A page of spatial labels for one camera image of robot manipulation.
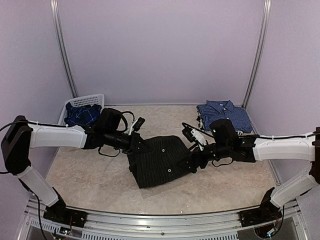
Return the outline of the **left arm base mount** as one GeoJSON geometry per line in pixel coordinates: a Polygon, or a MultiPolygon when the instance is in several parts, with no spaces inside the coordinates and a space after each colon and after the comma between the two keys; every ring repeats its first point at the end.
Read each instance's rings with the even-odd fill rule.
{"type": "Polygon", "coordinates": [[[52,206],[47,206],[43,214],[44,219],[71,227],[84,228],[88,213],[82,210],[68,208],[61,195],[53,188],[58,200],[52,206]]]}

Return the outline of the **black white printed shirt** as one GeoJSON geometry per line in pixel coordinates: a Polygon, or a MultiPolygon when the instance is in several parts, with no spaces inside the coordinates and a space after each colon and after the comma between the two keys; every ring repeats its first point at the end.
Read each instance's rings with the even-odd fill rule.
{"type": "Polygon", "coordinates": [[[237,133],[237,135],[240,137],[240,136],[243,136],[244,134],[245,134],[245,132],[244,131],[242,131],[242,130],[236,130],[236,133],[237,133]]]}

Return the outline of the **blue checked shirt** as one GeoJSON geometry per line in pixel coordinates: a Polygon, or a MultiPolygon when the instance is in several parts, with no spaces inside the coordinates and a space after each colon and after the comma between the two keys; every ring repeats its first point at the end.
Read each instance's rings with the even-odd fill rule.
{"type": "Polygon", "coordinates": [[[210,131],[210,124],[217,120],[230,120],[238,132],[249,134],[253,126],[245,109],[228,101],[210,101],[196,106],[199,120],[205,131],[210,131]]]}

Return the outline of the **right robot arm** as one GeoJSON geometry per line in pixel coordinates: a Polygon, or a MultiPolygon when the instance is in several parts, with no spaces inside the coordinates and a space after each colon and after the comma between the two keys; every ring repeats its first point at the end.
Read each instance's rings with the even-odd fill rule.
{"type": "Polygon", "coordinates": [[[282,185],[270,189],[256,210],[256,218],[266,222],[280,207],[320,184],[320,129],[292,136],[238,136],[232,122],[220,119],[210,124],[214,143],[207,144],[200,130],[183,123],[183,135],[195,143],[192,151],[177,165],[190,173],[204,169],[210,161],[231,158],[236,162],[301,160],[310,166],[282,185]]]}

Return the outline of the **white plastic laundry basket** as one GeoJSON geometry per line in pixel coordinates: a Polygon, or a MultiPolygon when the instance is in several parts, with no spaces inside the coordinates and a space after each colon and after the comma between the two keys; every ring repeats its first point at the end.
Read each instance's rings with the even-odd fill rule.
{"type": "Polygon", "coordinates": [[[91,95],[85,95],[85,96],[80,96],[76,98],[72,98],[67,100],[63,107],[62,111],[58,120],[58,125],[65,125],[64,119],[67,117],[67,109],[66,105],[70,103],[72,107],[83,107],[86,105],[100,105],[102,108],[105,106],[105,95],[102,93],[98,94],[91,94],[91,95]]]}

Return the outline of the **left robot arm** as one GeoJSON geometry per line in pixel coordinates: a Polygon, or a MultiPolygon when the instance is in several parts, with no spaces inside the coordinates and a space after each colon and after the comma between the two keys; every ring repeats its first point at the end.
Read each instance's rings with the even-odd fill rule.
{"type": "Polygon", "coordinates": [[[150,146],[137,132],[145,119],[140,117],[132,124],[126,123],[124,130],[119,130],[121,121],[127,121],[124,113],[113,108],[104,108],[92,126],[37,123],[19,115],[5,126],[8,131],[1,141],[6,173],[16,176],[42,200],[57,221],[66,222],[70,218],[70,211],[58,192],[33,168],[29,159],[30,150],[60,147],[100,150],[109,146],[124,154],[150,152],[150,146]]]}

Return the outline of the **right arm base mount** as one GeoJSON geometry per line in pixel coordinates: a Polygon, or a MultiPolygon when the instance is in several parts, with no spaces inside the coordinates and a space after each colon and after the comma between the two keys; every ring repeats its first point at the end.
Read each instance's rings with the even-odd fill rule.
{"type": "Polygon", "coordinates": [[[259,225],[269,221],[282,218],[280,207],[271,203],[271,194],[275,188],[270,188],[262,198],[260,205],[250,210],[239,212],[240,222],[242,227],[259,225]]]}

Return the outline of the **black pinstripe long sleeve shirt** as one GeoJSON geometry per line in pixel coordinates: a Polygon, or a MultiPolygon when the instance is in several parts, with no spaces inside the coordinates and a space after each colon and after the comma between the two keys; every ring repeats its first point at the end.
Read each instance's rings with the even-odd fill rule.
{"type": "Polygon", "coordinates": [[[190,155],[180,137],[156,136],[144,142],[149,147],[147,152],[127,155],[129,170],[140,189],[163,185],[190,173],[180,165],[190,155]]]}

